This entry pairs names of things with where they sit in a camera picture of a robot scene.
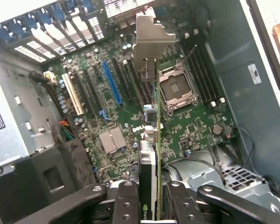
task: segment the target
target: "blue pcie slot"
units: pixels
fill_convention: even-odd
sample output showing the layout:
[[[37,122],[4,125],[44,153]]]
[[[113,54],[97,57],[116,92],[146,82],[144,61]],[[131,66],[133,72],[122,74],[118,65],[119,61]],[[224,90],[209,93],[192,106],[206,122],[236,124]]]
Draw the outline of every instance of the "blue pcie slot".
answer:
[[[102,62],[102,65],[103,65],[103,68],[104,68],[105,73],[107,75],[110,86],[112,88],[113,94],[115,96],[116,103],[119,104],[119,105],[122,105],[122,98],[121,98],[120,93],[117,89],[117,86],[115,84],[115,81],[113,79],[112,73],[109,69],[109,66],[108,66],[107,62]]]

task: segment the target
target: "white label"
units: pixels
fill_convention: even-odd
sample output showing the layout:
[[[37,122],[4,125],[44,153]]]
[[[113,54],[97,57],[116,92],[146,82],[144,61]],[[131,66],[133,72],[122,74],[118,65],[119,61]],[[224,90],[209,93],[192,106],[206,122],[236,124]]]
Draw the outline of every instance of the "white label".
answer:
[[[248,69],[249,69],[249,72],[251,74],[254,84],[261,83],[261,79],[260,79],[259,73],[257,71],[256,65],[250,64],[250,65],[248,65]]]

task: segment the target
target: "chipset heatsink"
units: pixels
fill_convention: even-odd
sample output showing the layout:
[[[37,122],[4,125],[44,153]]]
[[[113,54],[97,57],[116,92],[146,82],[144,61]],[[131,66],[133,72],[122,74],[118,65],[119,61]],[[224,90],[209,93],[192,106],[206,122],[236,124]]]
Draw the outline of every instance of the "chipset heatsink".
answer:
[[[179,61],[176,66],[161,72],[160,84],[169,115],[173,115],[173,111],[186,105],[198,105],[198,95],[195,94],[189,72]]]
[[[113,153],[126,146],[126,140],[120,127],[108,130],[99,135],[106,153]]]

